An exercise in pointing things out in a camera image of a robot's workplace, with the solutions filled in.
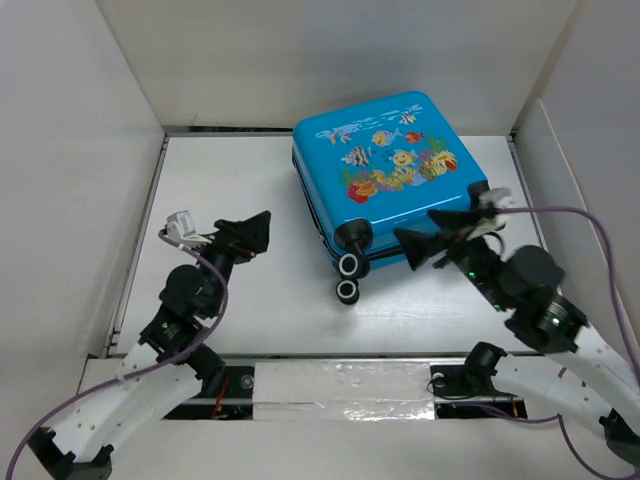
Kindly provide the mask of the blue kids suitcase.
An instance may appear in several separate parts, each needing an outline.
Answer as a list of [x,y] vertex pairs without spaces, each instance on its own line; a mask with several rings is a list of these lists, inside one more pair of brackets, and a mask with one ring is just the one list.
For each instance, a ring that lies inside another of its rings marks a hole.
[[373,269],[403,259],[398,228],[438,232],[431,210],[476,207],[489,182],[428,97],[407,91],[301,120],[292,163],[345,305]]

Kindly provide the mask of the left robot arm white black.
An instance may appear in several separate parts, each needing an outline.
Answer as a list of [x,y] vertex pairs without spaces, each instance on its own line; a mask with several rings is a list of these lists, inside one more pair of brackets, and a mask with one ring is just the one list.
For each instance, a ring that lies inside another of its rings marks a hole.
[[25,441],[53,479],[107,479],[117,453],[143,429],[189,398],[212,396],[224,382],[225,362],[206,341],[229,302],[235,266],[268,249],[271,213],[215,221],[196,231],[191,215],[170,215],[158,237],[189,255],[159,294],[160,305],[113,377],[55,408],[71,413],[55,425],[40,421]]

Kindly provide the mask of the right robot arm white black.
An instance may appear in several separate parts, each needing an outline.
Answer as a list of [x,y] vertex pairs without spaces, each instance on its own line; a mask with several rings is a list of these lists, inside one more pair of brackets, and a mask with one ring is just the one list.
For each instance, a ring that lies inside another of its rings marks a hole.
[[639,360],[623,358],[559,287],[564,270],[543,248],[525,245],[502,259],[485,241],[520,207],[432,210],[439,226],[429,235],[406,228],[394,234],[412,270],[438,256],[436,267],[455,265],[498,311],[510,312],[505,327],[544,365],[477,343],[443,386],[466,394],[514,394],[543,403],[604,440],[633,467],[639,465]]

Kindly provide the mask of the metal base rail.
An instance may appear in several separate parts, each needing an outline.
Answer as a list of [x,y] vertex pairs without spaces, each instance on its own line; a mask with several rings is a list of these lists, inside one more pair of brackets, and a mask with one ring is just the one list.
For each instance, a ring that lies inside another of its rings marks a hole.
[[460,356],[227,355],[222,384],[175,407],[168,420],[412,422],[436,417],[442,367]]

